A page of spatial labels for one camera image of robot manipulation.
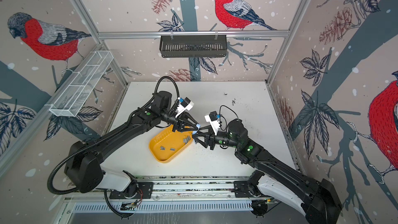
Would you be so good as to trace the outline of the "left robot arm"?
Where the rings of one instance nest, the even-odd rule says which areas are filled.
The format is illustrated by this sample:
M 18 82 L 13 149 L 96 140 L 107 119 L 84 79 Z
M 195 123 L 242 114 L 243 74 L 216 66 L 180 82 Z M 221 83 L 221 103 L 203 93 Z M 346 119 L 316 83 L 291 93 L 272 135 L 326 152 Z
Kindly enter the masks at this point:
M 176 101 L 172 94 L 159 91 L 157 83 L 151 99 L 142 107 L 130 113 L 127 121 L 96 141 L 87 144 L 77 142 L 71 146 L 69 155 L 63 159 L 50 173 L 47 180 L 48 190 L 55 195 L 67 195 L 74 192 L 82 194 L 93 190 L 125 191 L 132 186 L 134 176 L 127 171 L 114 172 L 105 170 L 101 164 L 115 151 L 132 139 L 150 131 L 161 122 L 172 126 L 178 132 L 196 132 L 199 123 L 188 113 L 193 102 L 182 99 L 176 91 Z M 63 168 L 65 175 L 75 185 L 72 189 L 56 189 L 53 180 Z

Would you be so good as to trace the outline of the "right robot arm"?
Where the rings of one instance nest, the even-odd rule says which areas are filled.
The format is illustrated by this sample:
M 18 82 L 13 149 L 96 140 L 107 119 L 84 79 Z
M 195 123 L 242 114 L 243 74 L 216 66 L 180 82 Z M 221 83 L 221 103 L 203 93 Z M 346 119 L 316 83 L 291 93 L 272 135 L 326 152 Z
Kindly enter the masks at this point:
M 248 136 L 242 121 L 232 120 L 225 131 L 206 126 L 193 133 L 205 148 L 233 147 L 236 158 L 255 169 L 247 181 L 253 196 L 270 196 L 305 216 L 310 224 L 335 224 L 342 204 L 333 184 L 318 181 L 278 160 Z

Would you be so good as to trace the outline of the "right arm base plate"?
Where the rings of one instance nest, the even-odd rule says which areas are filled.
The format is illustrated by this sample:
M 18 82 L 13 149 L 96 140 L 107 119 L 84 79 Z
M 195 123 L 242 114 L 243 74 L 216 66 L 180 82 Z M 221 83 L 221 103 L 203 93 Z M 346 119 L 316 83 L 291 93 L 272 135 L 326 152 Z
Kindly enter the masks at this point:
M 257 190 L 254 190 L 247 181 L 238 180 L 233 182 L 232 192 L 236 198 L 262 198 L 274 200 L 271 196 L 266 196 Z

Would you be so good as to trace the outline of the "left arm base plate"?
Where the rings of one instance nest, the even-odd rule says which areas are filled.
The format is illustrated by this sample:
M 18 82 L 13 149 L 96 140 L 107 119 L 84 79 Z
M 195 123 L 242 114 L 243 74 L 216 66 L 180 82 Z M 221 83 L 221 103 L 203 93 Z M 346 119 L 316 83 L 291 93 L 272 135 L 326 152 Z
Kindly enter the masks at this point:
M 153 182 L 137 182 L 128 186 L 124 191 L 112 190 L 109 198 L 112 200 L 150 199 L 153 191 Z

